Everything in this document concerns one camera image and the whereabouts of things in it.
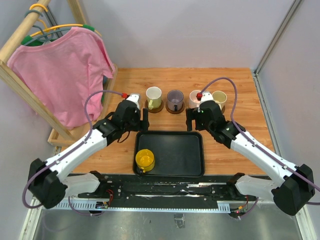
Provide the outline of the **pink mug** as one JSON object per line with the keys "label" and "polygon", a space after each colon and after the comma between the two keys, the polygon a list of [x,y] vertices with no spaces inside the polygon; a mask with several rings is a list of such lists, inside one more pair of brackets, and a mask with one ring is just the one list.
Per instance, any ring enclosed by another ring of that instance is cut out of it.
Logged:
{"label": "pink mug", "polygon": [[193,108],[198,108],[200,105],[200,101],[197,99],[197,94],[200,93],[200,90],[193,90],[190,94],[189,94],[189,99],[188,99],[188,107],[190,109]]}

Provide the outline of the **cream mug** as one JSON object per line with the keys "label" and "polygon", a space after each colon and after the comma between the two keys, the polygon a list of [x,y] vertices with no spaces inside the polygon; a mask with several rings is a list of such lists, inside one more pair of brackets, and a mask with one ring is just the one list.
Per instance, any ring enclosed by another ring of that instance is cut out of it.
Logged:
{"label": "cream mug", "polygon": [[221,105],[225,106],[228,97],[223,91],[220,91],[220,90],[214,91],[212,93],[212,96],[214,101],[219,105],[220,109],[221,109]]}

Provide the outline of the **purple mug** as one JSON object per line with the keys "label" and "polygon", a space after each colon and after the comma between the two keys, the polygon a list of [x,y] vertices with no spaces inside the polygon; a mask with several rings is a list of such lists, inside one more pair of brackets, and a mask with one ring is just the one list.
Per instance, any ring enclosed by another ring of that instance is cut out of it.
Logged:
{"label": "purple mug", "polygon": [[180,90],[174,89],[167,94],[167,107],[170,111],[178,112],[184,101],[184,95]]}

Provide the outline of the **white mug green handle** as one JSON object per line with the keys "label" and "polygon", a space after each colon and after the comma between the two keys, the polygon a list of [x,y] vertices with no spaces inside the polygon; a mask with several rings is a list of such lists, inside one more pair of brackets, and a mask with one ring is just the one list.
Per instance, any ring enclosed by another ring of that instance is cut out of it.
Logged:
{"label": "white mug green handle", "polygon": [[157,109],[162,103],[162,91],[159,87],[152,86],[146,90],[147,108],[149,110]]}

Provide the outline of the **yellow mug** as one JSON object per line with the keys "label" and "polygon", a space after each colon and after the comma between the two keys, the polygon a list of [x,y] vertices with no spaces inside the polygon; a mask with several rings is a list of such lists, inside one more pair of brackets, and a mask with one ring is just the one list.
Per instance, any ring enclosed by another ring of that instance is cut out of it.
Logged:
{"label": "yellow mug", "polygon": [[135,155],[135,163],[140,174],[150,172],[155,167],[155,156],[151,150],[141,149]]}

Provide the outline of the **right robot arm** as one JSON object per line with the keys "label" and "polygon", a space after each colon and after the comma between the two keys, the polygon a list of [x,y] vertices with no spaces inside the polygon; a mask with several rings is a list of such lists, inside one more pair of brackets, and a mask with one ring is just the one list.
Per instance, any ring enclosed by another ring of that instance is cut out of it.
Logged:
{"label": "right robot arm", "polygon": [[186,126],[191,131],[207,131],[216,142],[240,153],[262,169],[268,180],[238,173],[226,188],[227,196],[238,200],[243,195],[273,201],[284,213],[294,216],[315,195],[312,169],[306,164],[297,166],[275,154],[258,142],[244,127],[225,119],[213,100],[199,107],[186,109]]}

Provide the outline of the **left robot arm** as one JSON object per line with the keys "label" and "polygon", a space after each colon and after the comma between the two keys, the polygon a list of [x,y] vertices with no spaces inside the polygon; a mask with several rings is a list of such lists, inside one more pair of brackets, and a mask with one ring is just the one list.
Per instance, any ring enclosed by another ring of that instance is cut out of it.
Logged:
{"label": "left robot arm", "polygon": [[148,110],[139,109],[133,101],[123,100],[114,112],[97,121],[69,148],[45,161],[35,159],[30,164],[24,191],[30,191],[46,209],[55,207],[71,195],[91,193],[96,198],[103,197],[107,185],[95,174],[69,174],[94,153],[119,141],[124,133],[145,132],[149,126]]}

